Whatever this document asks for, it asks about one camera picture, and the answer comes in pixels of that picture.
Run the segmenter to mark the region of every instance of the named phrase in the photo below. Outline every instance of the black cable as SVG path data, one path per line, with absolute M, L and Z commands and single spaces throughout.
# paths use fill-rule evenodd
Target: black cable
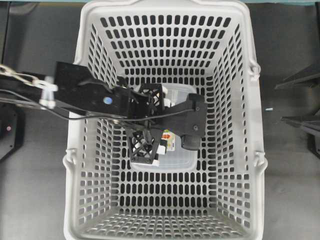
M 76 120 L 84 120 L 84 119 L 109 119 L 109 120 L 117 120 L 117 121 L 125 121 L 125 122 L 139 122 L 139 121 L 145 121 L 145 120 L 151 120 L 151 119 L 159 119 L 159 118 L 165 118 L 165 117 L 170 117 L 170 116 L 174 116 L 174 115 L 178 115 L 178 114 L 183 114 L 186 112 L 191 112 L 194 111 L 193 109 L 185 109 L 182 111 L 177 111 L 177 112 L 172 112 L 172 113 L 167 113 L 167 114 L 163 114 L 163 115 L 157 115 L 157 116 L 148 116 L 148 117 L 144 117 L 144 118 L 137 118 L 137 119 L 133 119 L 133 118 L 120 118 L 120 117 L 112 117 L 112 116 L 105 116 L 105 115 L 93 115 L 93 116 L 82 116 L 82 117 L 68 117 L 68 116 L 64 116 L 56 111 L 53 111 L 52 109 L 48 108 L 45 105 L 42 105 L 26 96 L 20 95 L 19 93 L 16 93 L 15 91 L 10 91 L 10 90 L 5 90 L 5 89 L 0 89 L 0 92 L 3 93 L 8 93 L 8 94 L 12 94 L 15 95 L 21 99 L 24 99 L 28 102 L 34 103 L 36 105 L 38 105 L 41 108 L 46 109 L 49 113 L 62 118 L 64 120 L 71 120 L 71 121 L 76 121 Z

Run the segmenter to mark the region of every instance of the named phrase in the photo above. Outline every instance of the black metal frame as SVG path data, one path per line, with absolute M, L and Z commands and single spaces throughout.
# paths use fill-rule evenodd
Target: black metal frame
M 320 4 L 315 3 L 316 20 L 320 42 Z M 320 59 L 298 73 L 286 78 L 275 89 L 290 89 L 317 87 L 320 84 Z M 281 121 L 295 128 L 299 128 L 311 136 L 308 149 L 320 159 L 320 110 L 315 115 L 309 116 L 286 116 Z
M 10 2 L 0 1 L 0 63 L 4 60 Z
M 0 102 L 0 161 L 22 146 L 24 116 L 12 104 Z

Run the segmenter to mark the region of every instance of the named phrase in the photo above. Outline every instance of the white plastic basket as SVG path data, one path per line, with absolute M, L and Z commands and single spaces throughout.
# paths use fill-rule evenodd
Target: white plastic basket
M 71 121 L 64 234 L 80 239 L 262 238 L 260 67 L 250 15 L 237 1 L 93 1 L 81 12 L 75 63 L 116 84 L 192 86 L 208 103 L 187 172 L 131 168 L 124 129 Z

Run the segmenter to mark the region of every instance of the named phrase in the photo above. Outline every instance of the dark gray floor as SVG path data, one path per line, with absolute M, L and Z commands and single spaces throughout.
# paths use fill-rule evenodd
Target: dark gray floor
M 53 73 L 55 61 L 72 62 L 81 4 L 11 6 L 4 63 L 18 71 Z M 281 116 L 312 114 L 319 88 L 274 90 L 281 79 L 320 54 L 313 6 L 251 4 L 255 48 L 262 72 L 265 174 L 264 240 L 317 240 L 320 236 L 320 160 L 307 135 Z M 24 145 L 0 163 L 0 239 L 63 240 L 65 121 L 25 109 Z

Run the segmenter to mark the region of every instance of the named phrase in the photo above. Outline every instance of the clear plastic container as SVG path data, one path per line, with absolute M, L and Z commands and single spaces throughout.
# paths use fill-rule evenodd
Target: clear plastic container
M 184 102 L 188 94 L 197 93 L 197 90 L 193 86 L 186 84 L 163 83 L 162 86 L 168 90 L 165 98 L 171 100 L 175 105 Z M 174 151 L 167 151 L 164 155 L 159 154 L 158 165 L 131 163 L 131 166 L 135 170 L 152 173 L 183 173 L 195 169 L 197 165 L 197 155 L 197 151 L 183 149 L 181 147 L 181 138 L 175 136 Z

